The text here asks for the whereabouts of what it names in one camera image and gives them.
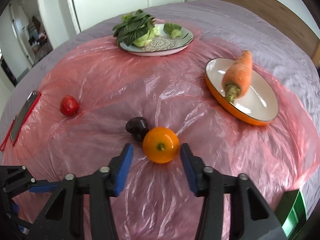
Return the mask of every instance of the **pink plastic sheet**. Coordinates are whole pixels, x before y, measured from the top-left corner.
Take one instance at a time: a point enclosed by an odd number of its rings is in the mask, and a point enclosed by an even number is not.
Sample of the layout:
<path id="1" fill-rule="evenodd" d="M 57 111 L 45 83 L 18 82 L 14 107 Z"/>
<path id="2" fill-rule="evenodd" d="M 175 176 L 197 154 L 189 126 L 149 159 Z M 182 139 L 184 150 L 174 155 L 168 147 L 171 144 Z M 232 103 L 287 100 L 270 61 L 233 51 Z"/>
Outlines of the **pink plastic sheet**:
<path id="1" fill-rule="evenodd" d="M 241 48 L 221 39 L 200 38 L 177 54 L 137 57 L 122 51 L 113 37 L 83 44 L 60 61 L 39 86 L 42 96 L 4 165 L 26 165 L 36 179 L 57 181 L 68 173 L 84 176 L 106 166 L 129 142 L 134 159 L 127 186 L 112 198 L 116 228 L 123 240 L 194 239 L 202 198 L 189 191 L 180 158 L 151 163 L 141 145 L 125 131 L 126 122 L 146 117 L 152 127 L 169 127 L 181 143 L 219 172 L 247 173 L 274 209 L 282 193 L 299 188 L 319 165 L 320 139 L 299 99 L 261 67 L 279 101 L 279 116 L 254 127 L 227 113 L 204 81 L 206 63 L 235 59 Z M 67 118 L 61 99 L 79 99 L 80 111 Z M 50 194 L 25 192 L 15 198 L 20 216 L 33 222 Z M 223 238 L 228 238 L 229 203 L 225 198 Z M 88 198 L 84 229 L 91 239 Z"/>

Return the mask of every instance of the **orange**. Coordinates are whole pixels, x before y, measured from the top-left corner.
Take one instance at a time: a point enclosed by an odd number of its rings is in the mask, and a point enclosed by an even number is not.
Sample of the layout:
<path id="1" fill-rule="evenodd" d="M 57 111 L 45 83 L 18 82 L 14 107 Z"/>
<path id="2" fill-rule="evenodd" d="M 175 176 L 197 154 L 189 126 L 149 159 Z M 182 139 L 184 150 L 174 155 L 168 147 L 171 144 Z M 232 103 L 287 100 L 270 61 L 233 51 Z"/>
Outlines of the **orange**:
<path id="1" fill-rule="evenodd" d="M 168 163 L 178 154 L 180 147 L 177 135 L 165 127 L 151 129 L 143 139 L 142 148 L 154 163 Z"/>

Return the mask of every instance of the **green container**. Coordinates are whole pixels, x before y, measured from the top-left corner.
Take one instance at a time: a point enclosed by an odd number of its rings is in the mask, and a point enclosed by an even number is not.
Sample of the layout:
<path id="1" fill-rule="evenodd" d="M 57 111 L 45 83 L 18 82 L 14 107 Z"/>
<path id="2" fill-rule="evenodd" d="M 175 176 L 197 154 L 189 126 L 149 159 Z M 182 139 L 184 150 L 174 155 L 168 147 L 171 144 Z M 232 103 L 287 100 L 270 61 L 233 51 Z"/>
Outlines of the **green container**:
<path id="1" fill-rule="evenodd" d="M 307 221 L 307 209 L 302 192 L 299 189 L 285 192 L 275 214 L 287 238 L 293 239 Z"/>

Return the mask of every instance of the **plate rim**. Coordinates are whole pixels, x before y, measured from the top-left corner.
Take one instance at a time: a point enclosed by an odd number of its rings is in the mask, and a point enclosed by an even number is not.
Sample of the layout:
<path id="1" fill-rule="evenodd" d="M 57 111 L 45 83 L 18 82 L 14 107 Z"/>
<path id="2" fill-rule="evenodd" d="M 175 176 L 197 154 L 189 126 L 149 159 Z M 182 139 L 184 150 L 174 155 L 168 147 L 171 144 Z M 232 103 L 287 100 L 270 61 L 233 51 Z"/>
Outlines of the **plate rim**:
<path id="1" fill-rule="evenodd" d="M 185 43 L 184 45 L 181 45 L 181 46 L 179 46 L 179 47 L 175 47 L 175 48 L 171 48 L 171 49 L 165 49 L 165 50 L 157 50 L 157 51 L 132 51 L 132 50 L 127 50 L 127 49 L 124 49 L 124 48 L 121 47 L 120 44 L 124 43 L 123 41 L 121 41 L 118 46 L 119 46 L 121 49 L 125 50 L 125 51 L 136 52 L 136 53 L 151 53 L 151 52 L 162 52 L 162 51 L 170 51 L 170 50 L 173 50 L 173 49 L 180 49 L 180 48 L 182 48 L 182 47 L 184 47 L 184 46 L 189 45 L 189 44 L 190 44 L 191 42 L 193 42 L 193 40 L 195 39 L 195 35 L 193 34 L 192 31 L 190 31 L 189 29 L 187 29 L 187 28 L 185 28 L 185 27 L 183 27 L 183 26 L 182 26 L 182 28 L 184 28 L 184 29 L 188 30 L 189 32 L 191 32 L 191 33 L 192 33 L 192 38 L 191 38 L 187 43 Z"/>
<path id="2" fill-rule="evenodd" d="M 220 94 L 220 92 L 216 89 L 216 87 L 212 84 L 212 82 L 211 82 L 211 80 L 209 79 L 209 77 L 208 77 L 208 73 L 207 73 L 207 66 L 209 65 L 209 63 L 211 62 L 211 61 L 213 61 L 213 60 L 216 60 L 216 59 L 229 59 L 229 60 L 232 60 L 232 61 L 235 61 L 235 60 L 233 60 L 233 59 L 230 59 L 230 58 L 221 58 L 221 57 L 216 57 L 216 58 L 213 58 L 213 59 L 210 59 L 208 62 L 207 62 L 207 64 L 205 65 L 205 76 L 206 76 L 206 78 L 207 78 L 207 80 L 210 82 L 210 84 L 212 85 L 212 87 L 215 89 L 215 91 L 220 95 L 220 97 L 221 98 L 223 98 L 223 100 L 225 100 L 224 99 L 224 97 Z M 258 72 L 256 72 L 254 69 L 252 69 L 255 73 L 257 73 L 261 78 L 263 78 Z M 246 114 L 246 113 L 244 113 L 244 112 L 242 112 L 241 110 L 239 110 L 238 108 L 236 108 L 233 104 L 231 104 L 231 103 L 229 103 L 229 102 L 227 102 L 228 103 L 228 105 L 230 105 L 230 106 L 232 106 L 236 111 L 238 111 L 238 112 L 240 112 L 240 113 L 242 113 L 242 114 L 244 114 L 244 115 L 246 115 L 248 118 L 251 118 L 251 119 L 253 119 L 253 120 L 256 120 L 256 121 L 258 121 L 258 122 L 262 122 L 262 123 L 264 123 L 263 125 L 267 125 L 267 124 L 269 124 L 269 123 L 271 123 L 272 121 L 274 121 L 277 117 L 278 117 L 278 115 L 279 115 L 279 102 L 278 102 L 278 98 L 276 97 L 276 93 L 273 91 L 273 89 L 272 89 L 272 87 L 270 86 L 270 84 L 263 78 L 263 80 L 268 84 L 268 86 L 271 88 L 271 91 L 273 92 L 273 94 L 275 95 L 275 98 L 276 98 L 276 102 L 277 102 L 277 113 L 276 113 L 276 115 L 275 115 L 275 117 L 273 118 L 273 119 L 270 119 L 270 120 L 260 120 L 260 119 L 257 119 L 257 118 L 254 118 L 254 117 L 252 117 L 252 116 L 249 116 L 248 114 Z"/>

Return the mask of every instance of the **green stem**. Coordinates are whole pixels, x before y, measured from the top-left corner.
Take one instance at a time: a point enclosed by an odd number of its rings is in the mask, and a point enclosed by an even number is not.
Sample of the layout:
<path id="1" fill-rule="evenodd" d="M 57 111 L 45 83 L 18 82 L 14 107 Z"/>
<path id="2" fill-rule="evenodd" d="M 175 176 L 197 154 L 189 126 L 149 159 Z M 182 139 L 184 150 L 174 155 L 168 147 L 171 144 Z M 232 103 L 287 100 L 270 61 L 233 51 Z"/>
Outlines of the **green stem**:
<path id="1" fill-rule="evenodd" d="M 158 143 L 157 149 L 158 149 L 159 151 L 164 151 L 164 144 L 163 144 L 163 143 Z"/>
<path id="2" fill-rule="evenodd" d="M 229 103 L 233 103 L 236 97 L 240 94 L 240 89 L 235 84 L 227 84 L 226 96 L 224 97 Z"/>

